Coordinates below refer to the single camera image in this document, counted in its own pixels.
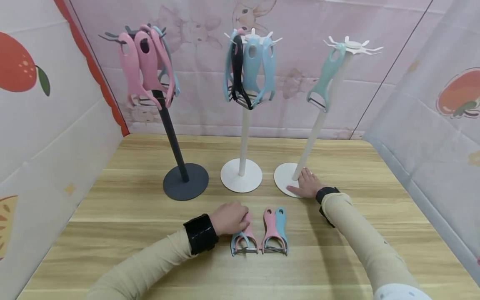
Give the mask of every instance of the hanging rack top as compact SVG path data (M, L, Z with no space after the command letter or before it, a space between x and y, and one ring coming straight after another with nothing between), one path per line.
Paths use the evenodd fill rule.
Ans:
M368 54L368 55L375 55L375 54L381 53L381 52L377 52L377 51L383 49L383 47L379 47L379 48L375 48L375 49L367 49L367 48L365 48L365 46L368 43L370 43L369 40L366 40L363 43L359 43L359 42L355 42L355 41L350 41L349 36L345 37L344 42L336 42L336 41L333 40L333 38L331 36L329 36L328 39L330 40L331 44L329 44L327 41L324 40L324 42L328 46L335 47L337 44L345 44L345 46L347 47L347 52L350 52L352 54L365 53L365 54Z
M132 30L132 29L130 28L130 26L127 25L127 26L125 26L125 30L127 31L128 35L129 35L131 38L135 38L135 35L136 35L137 32L139 32L141 29L139 29L139 30ZM166 28L166 27L163 27L163 29L162 29L162 35L160 35L160 38L162 38L162 37L164 37L164 36L166 35L166 33L165 33L166 30L167 30L167 28ZM116 42L116 43L119 43L120 45L126 44L126 42L118 40L118 37L119 37L118 35L115 35L115 34L110 33L110 32L105 32L105 35L108 36L108 37L110 37L110 38L104 37L104 36L102 36L102 35L98 35L98 36L101 37L102 39L105 39L105 40L109 41L109 42Z
M237 33L241 36L242 44L248 43L249 39L256 38L256 39L259 39L259 40L260 40L260 45L263 45L263 44L264 44L264 41L272 36L273 31L270 31L270 33L267 34L266 36L259 36L258 34L256 34L256 33L255 33L255 28L252 28L252 33L249 33L249 34L245 34L245 31L244 31L243 29L237 30ZM225 35L228 37L228 39L230 40L230 42L232 42L232 43L235 44L235 42L231 40L231 37L230 37L229 34L227 34L227 33L225 33L225 32L224 32L223 34L225 34ZM277 40L275 40L275 41L272 41L272 44L271 44L271 45L272 45L272 46L275 45L277 42L281 41L282 39L283 39L283 38L281 37L281 38L279 38L279 39L277 39Z

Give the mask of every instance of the fruit illustration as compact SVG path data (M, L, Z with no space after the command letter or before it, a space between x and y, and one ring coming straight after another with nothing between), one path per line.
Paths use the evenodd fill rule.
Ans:
M7 252L10 234L13 226L13 213L17 205L18 196L0 199L0 261Z
M10 92L25 92L37 79L43 92L50 96L47 74L35 65L30 53L16 39L0 32L0 88Z
M480 68L455 76L440 93L437 109L451 118L478 118L480 111Z

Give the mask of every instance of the black wristband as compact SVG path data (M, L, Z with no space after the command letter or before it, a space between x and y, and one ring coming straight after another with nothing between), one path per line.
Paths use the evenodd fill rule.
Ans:
M327 194L332 194L332 193L335 193L335 192L340 192L336 187L329 187L329 186L326 186L322 189L320 189L318 192L317 192L317 195L315 197L315 200L317 200L318 204L322 205L322 200L324 199L324 197L327 195Z
M207 214L198 216L183 225L192 247L192 255L212 250L218 242L218 236Z
M324 216L325 220L327 220L327 223L335 228L335 226L330 222L330 220L325 216L325 212L324 212L324 209L322 208L322 200L324 199L324 197L327 195L327 194L332 194L332 193L336 193L336 192L340 192L336 187L329 187L329 186L326 186L322 189L320 189L318 192L317 192L317 195L315 197L315 200L317 200L318 204L320 204L320 214L322 214L322 216Z

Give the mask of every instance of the green leaf drawing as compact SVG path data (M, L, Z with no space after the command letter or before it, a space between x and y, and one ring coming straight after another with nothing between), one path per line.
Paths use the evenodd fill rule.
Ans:
M42 86L43 92L50 96L50 81L48 80L47 74L39 66L36 66L38 69L38 79L40 80L40 85Z

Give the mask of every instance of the white wall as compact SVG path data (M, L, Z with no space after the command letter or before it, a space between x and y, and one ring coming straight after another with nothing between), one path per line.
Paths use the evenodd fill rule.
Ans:
M54 1L3 3L0 32L23 45L51 86L49 96L38 78L29 90L8 90L9 78L17 73L7 68L25 64L19 60L23 56L15 57L18 52L11 50L4 35L0 40L0 199L18 196L16 201L0 201L0 216L7 216L3 221L0 217L0 228L5 227L0 234L0 245L4 243L0 290L2 300L9 300L16 298L35 271L122 135Z
M479 14L455 1L365 139L480 285Z

